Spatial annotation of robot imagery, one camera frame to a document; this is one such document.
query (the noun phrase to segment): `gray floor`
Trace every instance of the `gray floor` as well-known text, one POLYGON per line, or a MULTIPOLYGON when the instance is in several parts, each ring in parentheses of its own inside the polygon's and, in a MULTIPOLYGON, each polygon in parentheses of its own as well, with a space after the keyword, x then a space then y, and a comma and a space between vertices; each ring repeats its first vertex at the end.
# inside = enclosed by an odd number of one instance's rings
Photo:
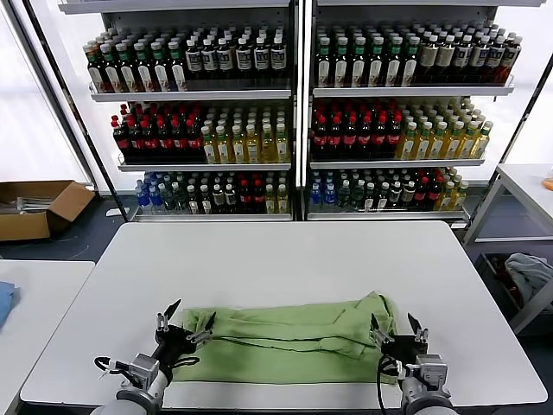
MULTIPOLYGON (((63 235, 51 240, 0 244, 0 257, 6 259, 57 259, 91 260, 98 262, 113 235, 123 223, 121 217, 106 218, 105 212, 114 208, 113 201, 94 201, 63 235)), ((547 229, 533 218, 516 199, 506 196, 494 209, 493 216, 482 230, 482 237, 491 236, 544 236, 547 229)), ((552 244, 477 244, 467 249, 476 260, 481 252, 530 252, 543 256, 553 263, 552 244)), ((525 352, 536 368, 545 387, 553 391, 553 335, 519 338, 525 352)), ((475 379, 475 382, 486 380, 475 379)), ((22 415, 47 415, 52 408, 26 405, 22 415)), ((553 413, 553 399, 541 405, 500 408, 498 415, 541 415, 553 413)))

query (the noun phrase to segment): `yellow bottle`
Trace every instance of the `yellow bottle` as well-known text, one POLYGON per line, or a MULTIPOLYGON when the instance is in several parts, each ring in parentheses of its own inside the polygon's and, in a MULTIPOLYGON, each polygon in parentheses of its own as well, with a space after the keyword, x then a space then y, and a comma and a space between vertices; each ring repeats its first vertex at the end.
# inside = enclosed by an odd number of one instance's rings
POLYGON ((288 136, 286 134, 286 126, 284 124, 276 125, 276 159, 279 163, 287 163, 290 161, 290 153, 288 147, 288 136))
POLYGON ((422 122, 421 134, 415 140, 413 150, 410 154, 410 160, 424 160, 424 158, 426 157, 426 152, 429 149, 430 130, 432 130, 432 123, 430 123, 429 121, 422 122))
POLYGON ((426 158, 428 160, 437 160, 440 156, 440 151, 443 147, 443 140, 446 137, 447 128, 448 125, 443 121, 439 121, 438 124, 435 126, 435 132, 430 138, 429 149, 426 152, 426 158))
POLYGON ((463 126, 464 124, 462 121, 455 122, 454 129, 451 132, 451 135, 446 140, 444 140, 442 152, 440 153, 441 159, 453 159, 455 153, 457 152, 457 149, 459 148, 459 142, 462 139, 463 126))
POLYGON ((201 127, 201 135, 203 136, 204 151, 206 152, 206 159, 209 164, 219 163, 219 152, 217 151, 217 144, 213 140, 213 136, 209 131, 209 127, 204 125, 201 127))
POLYGON ((490 142, 490 131, 492 130, 493 122, 486 121, 482 130, 480 130, 480 136, 476 140, 476 144, 470 153, 470 158, 482 158, 484 150, 487 144, 490 142))

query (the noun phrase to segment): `bottle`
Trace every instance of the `bottle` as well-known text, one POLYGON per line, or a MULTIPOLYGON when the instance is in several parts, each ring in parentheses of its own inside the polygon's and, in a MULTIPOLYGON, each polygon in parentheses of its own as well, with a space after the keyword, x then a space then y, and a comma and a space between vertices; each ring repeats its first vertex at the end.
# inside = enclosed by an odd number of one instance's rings
POLYGON ((448 210, 451 197, 453 196, 454 183, 447 182, 442 194, 438 197, 434 204, 434 210, 448 210))
POLYGON ((470 153, 470 158, 480 159, 484 154, 488 143, 490 142, 490 131, 492 130, 493 122, 486 121, 484 126, 480 130, 480 134, 476 139, 476 143, 473 146, 473 149, 470 153))
POLYGON ((405 133, 402 145, 398 145, 396 149, 396 158, 399 160, 409 160, 413 146, 415 145, 416 123, 411 121, 407 124, 407 132, 405 133))
POLYGON ((384 86, 395 86, 397 80, 397 71, 400 63, 401 44, 403 39, 401 37, 393 37, 391 39, 390 53, 386 59, 386 66, 384 70, 384 86))
POLYGON ((429 149, 431 130, 432 123, 429 121, 423 122, 421 133, 415 139, 415 144, 413 145, 413 150, 410 154, 410 160, 424 160, 426 152, 429 149))
POLYGON ((382 47, 384 38, 377 36, 372 40, 371 56, 368 59, 367 86, 378 86, 380 71, 382 69, 382 47))
POLYGON ((415 193, 413 194, 414 205, 417 208, 424 207, 426 192, 428 187, 429 178, 423 177, 421 181, 415 187, 415 193))
POLYGON ((352 88, 361 86, 365 73, 365 37, 355 39, 352 60, 352 88))
POLYGON ((443 121, 437 124, 435 132, 430 138, 429 149, 426 152, 426 158, 428 160, 437 160, 440 156, 447 128, 448 124, 443 121))
POLYGON ((336 56, 334 57, 334 88, 343 88, 346 81, 347 73, 347 38, 338 38, 338 47, 336 48, 336 56))
POLYGON ((468 182, 463 180, 459 188, 454 192, 448 205, 448 210, 462 210, 465 199, 467 198, 468 182))
POLYGON ((402 59, 399 73, 401 74, 401 86, 411 86, 413 82, 413 75, 416 69, 416 58, 418 56, 418 47, 421 40, 420 38, 413 36, 409 39, 409 47, 407 53, 402 59))

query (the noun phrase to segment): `display shelf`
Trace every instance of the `display shelf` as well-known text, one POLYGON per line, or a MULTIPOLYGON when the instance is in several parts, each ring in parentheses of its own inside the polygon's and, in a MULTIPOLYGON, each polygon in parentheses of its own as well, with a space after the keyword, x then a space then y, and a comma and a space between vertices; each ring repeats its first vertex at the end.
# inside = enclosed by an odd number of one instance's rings
POLYGON ((137 214, 137 222, 288 222, 291 214, 137 214))
POLYGON ((125 11, 243 9, 288 7, 287 0, 62 0, 66 15, 118 13, 125 11))
POLYGON ((374 211, 367 213, 308 213, 308 220, 468 220, 465 210, 454 212, 374 211))
POLYGON ((288 171, 291 163, 264 164, 127 164, 118 165, 120 171, 288 171))
POLYGON ((504 86, 409 86, 374 88, 314 88, 314 98, 366 98, 366 97, 499 97, 515 89, 512 77, 504 86))
POLYGON ((388 169, 395 167, 415 169, 418 167, 480 166, 484 161, 484 157, 462 160, 366 160, 362 162, 311 162, 309 166, 311 169, 388 169))

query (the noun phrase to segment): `shelf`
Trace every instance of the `shelf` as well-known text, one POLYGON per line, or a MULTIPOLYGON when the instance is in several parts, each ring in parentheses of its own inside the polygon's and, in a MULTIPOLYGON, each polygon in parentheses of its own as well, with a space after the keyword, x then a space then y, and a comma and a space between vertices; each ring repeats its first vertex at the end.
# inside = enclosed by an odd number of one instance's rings
POLYGON ((319 6, 520 6, 539 7, 546 0, 318 0, 319 6))
POLYGON ((480 166, 484 158, 463 160, 367 160, 362 162, 311 162, 311 169, 389 169, 418 167, 480 166))
POLYGON ((514 83, 505 86, 410 86, 410 87, 374 87, 374 88, 314 88, 315 98, 348 97, 499 97, 512 93, 514 83))
POLYGON ((286 0, 62 0, 58 7, 66 15, 125 11, 243 9, 288 7, 286 0))
POLYGON ((288 171, 290 163, 266 164, 126 164, 118 165, 120 171, 288 171))
POLYGON ((308 220, 467 220, 464 210, 455 212, 407 212, 384 210, 367 213, 316 213, 308 220))
POLYGON ((288 222, 291 214, 138 214, 137 222, 288 222))

